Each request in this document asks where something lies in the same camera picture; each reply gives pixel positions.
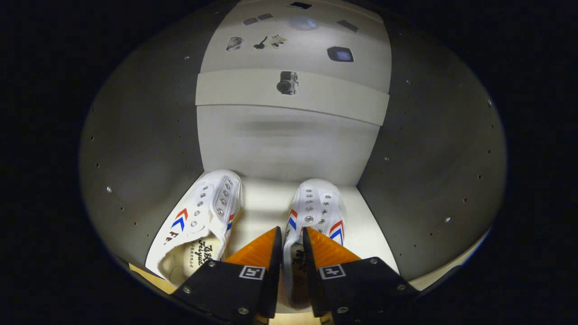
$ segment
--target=dark background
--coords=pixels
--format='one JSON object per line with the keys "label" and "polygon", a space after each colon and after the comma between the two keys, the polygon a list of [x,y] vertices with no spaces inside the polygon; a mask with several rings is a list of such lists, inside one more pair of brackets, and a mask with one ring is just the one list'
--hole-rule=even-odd
{"label": "dark background", "polygon": [[[17,131],[3,136],[6,188],[18,194],[5,199],[13,323],[29,317],[196,323],[104,251],[80,196],[77,151],[88,107],[112,70],[138,44],[204,3],[6,6],[4,30],[13,43],[7,51],[6,129]],[[572,55],[576,59],[571,48],[577,48],[578,26],[570,22],[570,2],[380,5],[440,39],[477,73],[499,109],[509,152],[504,206],[486,242],[450,281],[392,317],[569,323],[576,309],[570,304],[576,298],[570,266],[576,263],[563,252],[574,245],[569,217],[578,195],[570,160],[578,127],[570,102],[576,90],[561,76],[575,64]]]}

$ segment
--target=camera picture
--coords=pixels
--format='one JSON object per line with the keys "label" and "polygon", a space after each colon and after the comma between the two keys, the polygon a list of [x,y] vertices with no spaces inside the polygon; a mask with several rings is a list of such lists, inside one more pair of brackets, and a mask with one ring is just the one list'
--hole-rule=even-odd
{"label": "camera picture", "polygon": [[277,83],[277,90],[283,95],[295,95],[299,87],[297,73],[293,71],[281,72],[281,81]]}

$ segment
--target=shoe insole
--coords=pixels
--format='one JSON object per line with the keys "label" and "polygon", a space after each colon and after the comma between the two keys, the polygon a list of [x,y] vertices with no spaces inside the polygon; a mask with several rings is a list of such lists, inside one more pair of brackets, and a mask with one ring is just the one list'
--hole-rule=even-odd
{"label": "shoe insole", "polygon": [[179,245],[162,259],[160,271],[180,286],[206,261],[215,259],[221,241],[214,234]]}
{"label": "shoe insole", "polygon": [[291,270],[293,274],[293,290],[290,304],[296,308],[309,306],[309,281],[307,280],[307,265],[303,245],[295,243],[291,247]]}

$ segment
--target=white sneaker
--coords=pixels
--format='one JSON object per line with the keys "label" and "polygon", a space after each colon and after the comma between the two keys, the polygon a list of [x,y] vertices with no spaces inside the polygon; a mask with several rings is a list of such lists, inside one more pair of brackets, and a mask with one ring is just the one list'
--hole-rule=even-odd
{"label": "white sneaker", "polygon": [[293,307],[309,305],[303,228],[311,227],[343,245],[345,215],[341,193],[330,182],[309,179],[297,189],[285,230],[282,270],[285,295]]}
{"label": "white sneaker", "polygon": [[242,204],[237,174],[219,170],[199,178],[161,226],[144,265],[179,287],[205,261],[221,260]]}

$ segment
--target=white floor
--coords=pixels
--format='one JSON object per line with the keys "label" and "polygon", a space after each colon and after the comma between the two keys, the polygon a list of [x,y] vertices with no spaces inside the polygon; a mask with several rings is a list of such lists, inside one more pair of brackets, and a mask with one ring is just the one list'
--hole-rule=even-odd
{"label": "white floor", "polygon": [[[289,207],[299,182],[280,182],[241,177],[244,189],[243,214],[231,232],[228,248],[233,254],[273,227],[285,230]],[[399,273],[393,254],[365,200],[355,186],[339,186],[347,209],[344,246],[361,258],[380,257]],[[309,312],[287,306],[277,299],[277,313]]]}

